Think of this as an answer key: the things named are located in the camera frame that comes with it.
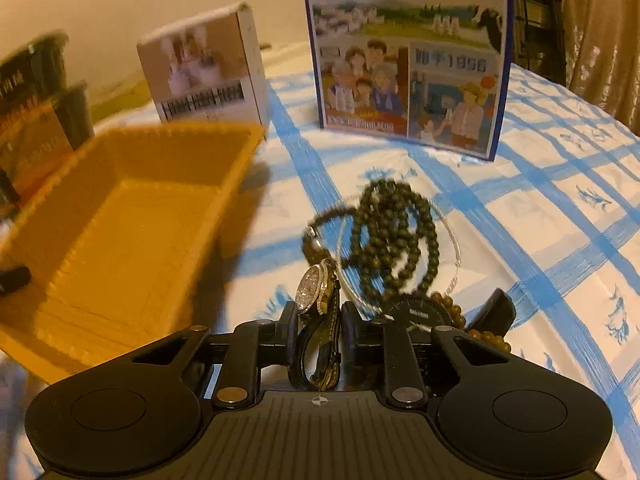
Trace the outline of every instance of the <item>metal screw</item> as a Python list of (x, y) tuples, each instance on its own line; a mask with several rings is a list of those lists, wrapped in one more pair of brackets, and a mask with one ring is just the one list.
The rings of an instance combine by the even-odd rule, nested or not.
[(399, 401), (399, 402), (418, 402), (422, 399), (422, 392), (418, 388), (413, 388), (411, 386), (402, 386), (401, 388), (396, 388), (391, 393), (391, 396)]
[(222, 388), (217, 394), (216, 397), (222, 402), (241, 402), (248, 397), (248, 393), (244, 388), (238, 388), (236, 386), (229, 386), (227, 388)]

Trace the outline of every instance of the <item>brown curtain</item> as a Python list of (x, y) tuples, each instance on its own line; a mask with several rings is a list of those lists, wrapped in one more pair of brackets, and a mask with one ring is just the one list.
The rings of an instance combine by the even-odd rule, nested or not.
[(640, 0), (562, 0), (567, 87), (640, 135)]

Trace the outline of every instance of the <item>yellow plastic tray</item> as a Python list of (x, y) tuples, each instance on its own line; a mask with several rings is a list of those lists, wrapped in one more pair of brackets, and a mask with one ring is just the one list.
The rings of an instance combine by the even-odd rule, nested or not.
[(170, 123), (89, 140), (20, 213), (2, 266), (0, 348), (47, 383), (191, 322), (190, 292), (259, 126)]

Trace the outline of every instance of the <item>cartoon child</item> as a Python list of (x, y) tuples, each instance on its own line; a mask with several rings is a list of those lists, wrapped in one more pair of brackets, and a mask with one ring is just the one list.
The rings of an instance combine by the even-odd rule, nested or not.
[(344, 60), (351, 65), (354, 76), (363, 77), (367, 73), (367, 55), (361, 48), (352, 46), (344, 55)]
[(442, 121), (440, 127), (436, 130), (433, 125), (433, 121), (428, 115), (422, 115), (418, 118), (418, 124), (422, 127), (420, 131), (420, 140), (428, 144), (436, 142), (435, 137), (439, 136), (444, 127), (447, 126), (447, 121)]
[(369, 40), (367, 43), (369, 49), (369, 70), (373, 72), (375, 68), (385, 62), (386, 43), (380, 40)]
[(373, 86), (371, 97), (376, 110), (402, 116), (404, 108), (396, 93), (396, 72), (391, 65), (383, 63), (373, 69)]
[(353, 113), (355, 106), (353, 88), (355, 84), (351, 65), (340, 59), (334, 63), (331, 73), (335, 83), (326, 91), (329, 106), (339, 112)]
[(450, 118), (451, 143), (459, 148), (471, 148), (478, 142), (480, 124), (484, 117), (482, 105), (486, 102), (486, 91), (476, 83), (466, 83), (458, 88), (462, 92), (462, 102), (458, 103)]
[(368, 78), (361, 77), (356, 81), (356, 108), (373, 108), (372, 90), (373, 86)]

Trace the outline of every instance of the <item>beige wall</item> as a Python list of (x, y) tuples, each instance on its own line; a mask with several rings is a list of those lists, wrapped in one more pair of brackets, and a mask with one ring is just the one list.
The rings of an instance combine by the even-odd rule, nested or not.
[(94, 91), (140, 69), (136, 42), (159, 25), (207, 9), (246, 1), (254, 8), (260, 42), (307, 38), (304, 0), (0, 0), (0, 58), (48, 30), (70, 37), (69, 81)]

